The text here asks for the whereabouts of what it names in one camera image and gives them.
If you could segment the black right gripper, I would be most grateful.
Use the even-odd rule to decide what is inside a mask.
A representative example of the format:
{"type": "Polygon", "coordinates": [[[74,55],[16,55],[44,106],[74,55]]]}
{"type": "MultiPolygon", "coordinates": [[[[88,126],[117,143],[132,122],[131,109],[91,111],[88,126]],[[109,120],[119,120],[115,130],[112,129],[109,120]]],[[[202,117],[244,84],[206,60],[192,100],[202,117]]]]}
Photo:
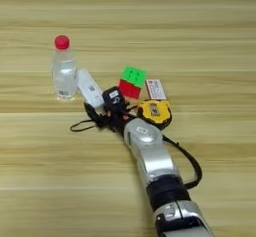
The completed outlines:
{"type": "Polygon", "coordinates": [[[98,128],[104,128],[109,126],[113,132],[117,132],[120,135],[124,134],[125,126],[135,116],[126,111],[106,111],[104,108],[103,113],[97,113],[96,109],[89,103],[84,103],[84,108],[89,118],[96,124],[98,128]]]}

